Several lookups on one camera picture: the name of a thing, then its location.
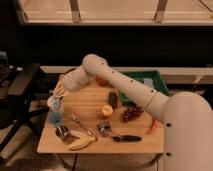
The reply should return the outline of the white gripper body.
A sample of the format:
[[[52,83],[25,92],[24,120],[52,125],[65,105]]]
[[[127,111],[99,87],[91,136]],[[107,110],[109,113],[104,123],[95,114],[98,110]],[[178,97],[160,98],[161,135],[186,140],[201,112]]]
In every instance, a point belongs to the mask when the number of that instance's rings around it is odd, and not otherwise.
[[[68,75],[65,75],[62,78],[62,83],[64,88],[70,92],[77,91],[79,89],[79,85]]]

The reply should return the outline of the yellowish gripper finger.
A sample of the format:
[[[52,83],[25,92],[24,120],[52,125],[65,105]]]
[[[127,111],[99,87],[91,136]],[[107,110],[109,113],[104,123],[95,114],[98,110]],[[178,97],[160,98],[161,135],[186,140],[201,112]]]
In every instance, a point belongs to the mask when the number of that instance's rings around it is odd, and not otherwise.
[[[68,92],[66,91],[63,82],[59,81],[53,91],[53,95],[55,98],[63,98],[64,96],[66,96],[68,94]]]

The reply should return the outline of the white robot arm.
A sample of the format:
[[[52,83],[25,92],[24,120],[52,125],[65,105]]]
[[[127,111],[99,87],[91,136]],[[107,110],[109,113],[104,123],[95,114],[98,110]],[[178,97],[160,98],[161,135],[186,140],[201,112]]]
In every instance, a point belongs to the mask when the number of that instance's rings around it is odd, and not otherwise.
[[[168,97],[89,54],[82,65],[60,79],[54,94],[76,91],[99,76],[164,124],[164,171],[213,171],[213,109],[200,95],[179,92]]]

